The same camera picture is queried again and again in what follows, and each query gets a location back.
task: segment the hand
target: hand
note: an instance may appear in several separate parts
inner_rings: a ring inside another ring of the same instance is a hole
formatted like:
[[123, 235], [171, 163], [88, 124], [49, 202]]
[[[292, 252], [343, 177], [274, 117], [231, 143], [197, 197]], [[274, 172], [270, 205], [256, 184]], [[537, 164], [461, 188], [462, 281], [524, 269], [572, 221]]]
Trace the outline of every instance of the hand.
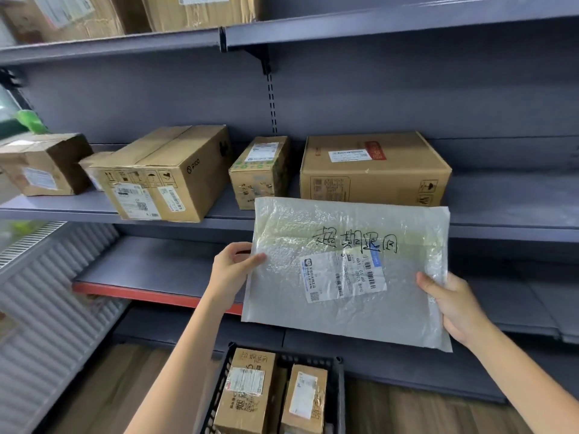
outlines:
[[251, 251], [251, 242], [234, 242], [215, 256], [209, 285], [203, 294], [203, 298], [214, 301], [223, 312], [233, 306], [235, 294], [242, 288], [247, 275], [265, 262], [265, 254], [254, 256], [247, 253]]
[[444, 315], [444, 327], [452, 337], [470, 350], [494, 325], [482, 311], [465, 280], [448, 273], [443, 288], [423, 272], [416, 274], [416, 284], [430, 294]]

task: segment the floor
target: floor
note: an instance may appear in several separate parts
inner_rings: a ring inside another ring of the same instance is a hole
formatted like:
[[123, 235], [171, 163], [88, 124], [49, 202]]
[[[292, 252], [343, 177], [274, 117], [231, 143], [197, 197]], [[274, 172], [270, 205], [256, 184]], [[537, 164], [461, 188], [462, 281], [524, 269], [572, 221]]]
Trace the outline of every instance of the floor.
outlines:
[[[134, 344], [107, 348], [36, 432], [122, 434], [169, 354]], [[206, 399], [210, 394], [206, 384]], [[346, 399], [347, 432], [356, 434], [532, 434], [507, 406], [360, 379], [347, 380]]]

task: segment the bubble mailer envelope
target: bubble mailer envelope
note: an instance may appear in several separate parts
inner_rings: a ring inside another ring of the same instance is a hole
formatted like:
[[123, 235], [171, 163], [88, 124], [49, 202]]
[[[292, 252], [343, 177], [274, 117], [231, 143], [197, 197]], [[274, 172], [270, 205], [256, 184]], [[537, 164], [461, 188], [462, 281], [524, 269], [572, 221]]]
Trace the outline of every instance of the bubble mailer envelope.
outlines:
[[424, 271], [446, 283], [446, 207], [255, 200], [250, 275], [242, 321], [438, 348], [450, 337]]

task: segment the shelving unit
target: shelving unit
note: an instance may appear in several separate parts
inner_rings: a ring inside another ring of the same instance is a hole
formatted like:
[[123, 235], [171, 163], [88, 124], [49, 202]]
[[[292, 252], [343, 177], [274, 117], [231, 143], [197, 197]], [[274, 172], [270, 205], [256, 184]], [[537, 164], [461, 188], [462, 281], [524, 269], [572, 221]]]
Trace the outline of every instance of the shelving unit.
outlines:
[[[83, 132], [98, 150], [163, 125], [227, 124], [238, 152], [258, 135], [289, 135], [296, 147], [308, 135], [421, 131], [454, 170], [445, 196], [451, 251], [459, 241], [485, 250], [451, 252], [451, 270], [579, 396], [571, 344], [579, 344], [579, 1], [267, 3], [269, 21], [5, 48], [0, 67], [51, 131]], [[299, 164], [299, 148], [293, 154]], [[289, 195], [299, 196], [297, 179]], [[74, 289], [192, 308], [213, 255], [250, 237], [255, 213], [239, 210], [228, 188], [201, 223], [121, 220], [96, 191], [18, 196], [0, 205], [0, 218], [115, 225], [126, 235]], [[513, 243], [525, 252], [509, 256]], [[191, 310], [170, 305], [135, 304], [115, 336], [175, 344]], [[242, 293], [215, 356], [231, 340], [287, 347], [340, 355], [361, 377], [505, 399], [456, 344], [443, 354], [271, 328], [242, 323], [241, 310]]]

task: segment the person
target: person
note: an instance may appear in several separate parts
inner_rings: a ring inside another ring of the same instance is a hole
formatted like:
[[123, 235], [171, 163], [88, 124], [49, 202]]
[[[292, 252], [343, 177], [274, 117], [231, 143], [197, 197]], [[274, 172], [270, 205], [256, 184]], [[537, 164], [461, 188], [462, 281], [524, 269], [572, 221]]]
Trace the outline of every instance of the person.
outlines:
[[[266, 260], [250, 250], [251, 243], [237, 242], [215, 256], [205, 294], [125, 434], [191, 434], [221, 317]], [[436, 299], [445, 329], [479, 359], [534, 434], [579, 433], [579, 402], [491, 323], [465, 280], [449, 273], [442, 287], [419, 272], [416, 284]]]

